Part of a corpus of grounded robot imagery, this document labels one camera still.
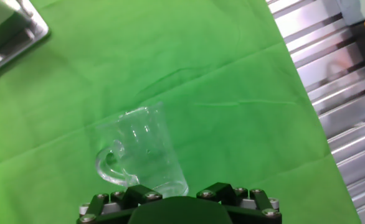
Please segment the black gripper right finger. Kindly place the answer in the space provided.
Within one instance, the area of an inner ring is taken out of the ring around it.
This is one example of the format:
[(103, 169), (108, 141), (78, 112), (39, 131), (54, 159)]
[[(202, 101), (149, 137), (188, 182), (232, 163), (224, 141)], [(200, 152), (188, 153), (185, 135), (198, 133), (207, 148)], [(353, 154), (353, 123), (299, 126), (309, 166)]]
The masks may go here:
[(220, 205), (225, 211), (224, 216), (232, 223), (282, 223), (282, 213), (279, 208), (273, 207), (262, 189), (234, 188), (218, 182), (199, 191), (197, 198)]

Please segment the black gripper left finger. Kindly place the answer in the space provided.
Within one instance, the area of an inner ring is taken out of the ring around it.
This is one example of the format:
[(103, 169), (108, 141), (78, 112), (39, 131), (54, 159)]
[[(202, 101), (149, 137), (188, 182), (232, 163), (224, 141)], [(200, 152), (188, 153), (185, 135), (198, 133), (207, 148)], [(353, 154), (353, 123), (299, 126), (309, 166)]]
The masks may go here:
[(128, 223), (140, 205), (162, 200), (163, 195), (143, 185), (125, 191), (94, 195), (91, 202), (80, 207), (77, 224)]

